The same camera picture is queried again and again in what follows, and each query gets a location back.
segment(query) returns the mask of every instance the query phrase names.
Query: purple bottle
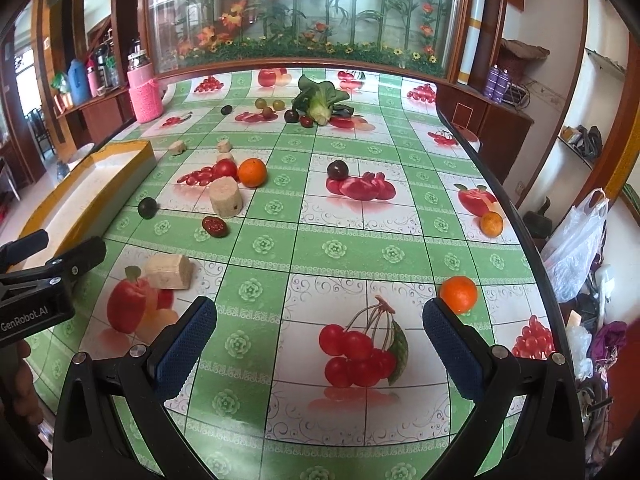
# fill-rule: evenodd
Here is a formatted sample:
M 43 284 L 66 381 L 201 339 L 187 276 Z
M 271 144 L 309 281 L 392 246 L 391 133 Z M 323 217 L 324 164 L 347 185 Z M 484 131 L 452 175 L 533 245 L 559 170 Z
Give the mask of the purple bottle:
M 489 69 L 489 73 L 486 75 L 486 83 L 484 85 L 484 90 L 482 90 L 482 95 L 487 99 L 491 99 L 492 95 L 494 95 L 495 84 L 498 82 L 499 75 L 500 69 L 498 69 L 497 65 L 493 65 Z
M 494 94 L 491 96 L 491 99 L 496 103 L 501 103 L 508 85 L 509 74 L 507 74 L 506 70 L 503 70 L 498 74 L 498 81 L 495 84 Z

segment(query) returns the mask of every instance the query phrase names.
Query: small orange fruit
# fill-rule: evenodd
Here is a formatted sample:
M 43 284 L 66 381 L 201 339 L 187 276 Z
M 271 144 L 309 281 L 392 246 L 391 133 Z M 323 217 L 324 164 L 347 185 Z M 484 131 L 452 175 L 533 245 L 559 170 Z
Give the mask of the small orange fruit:
M 476 304 L 478 288 L 466 276 L 453 276 L 440 285 L 438 296 L 456 314 L 464 314 Z
M 258 187 L 267 180 L 267 167 L 259 158 L 248 158 L 238 168 L 238 179 L 247 187 Z
M 503 229 L 504 220 L 502 220 L 502 217 L 497 212 L 489 211 L 482 215 L 480 219 L 480 230 L 489 238 L 500 236 Z

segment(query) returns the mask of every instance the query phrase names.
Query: glass partition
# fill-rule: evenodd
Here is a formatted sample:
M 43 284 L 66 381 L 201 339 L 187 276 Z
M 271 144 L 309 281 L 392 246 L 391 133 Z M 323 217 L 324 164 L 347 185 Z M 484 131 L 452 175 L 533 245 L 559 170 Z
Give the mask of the glass partition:
M 458 0 L 148 0 L 158 72 L 264 57 L 446 70 Z

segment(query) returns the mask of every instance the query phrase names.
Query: window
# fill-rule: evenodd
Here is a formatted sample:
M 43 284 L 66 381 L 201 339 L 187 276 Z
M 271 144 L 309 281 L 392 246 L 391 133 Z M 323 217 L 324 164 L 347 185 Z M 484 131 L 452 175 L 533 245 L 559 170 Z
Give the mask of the window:
M 15 75 L 22 112 L 26 115 L 34 108 L 42 106 L 36 69 L 33 64 L 33 50 L 29 49 L 21 56 L 15 57 Z

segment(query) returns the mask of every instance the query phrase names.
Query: yam piece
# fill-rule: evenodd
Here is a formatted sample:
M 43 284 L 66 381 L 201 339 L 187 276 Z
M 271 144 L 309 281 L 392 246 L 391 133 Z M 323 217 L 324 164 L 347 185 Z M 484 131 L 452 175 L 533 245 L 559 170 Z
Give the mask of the yam piece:
M 231 151 L 231 142 L 229 139 L 223 139 L 216 144 L 216 148 L 220 153 L 228 153 Z
M 145 263 L 145 277 L 154 288 L 189 288 L 192 273 L 193 264 L 183 254 L 154 254 Z
M 187 145 L 184 143 L 183 140 L 176 140 L 169 146 L 168 151 L 172 155 L 180 155 L 181 153 L 184 153 L 186 149 L 187 149 Z
M 242 210 L 242 195 L 231 176 L 223 176 L 209 184 L 209 199 L 216 215 L 231 218 Z
M 216 158 L 216 162 L 220 162 L 221 160 L 225 160 L 226 158 L 228 158 L 231 162 L 236 161 L 231 153 L 219 153 L 218 157 Z

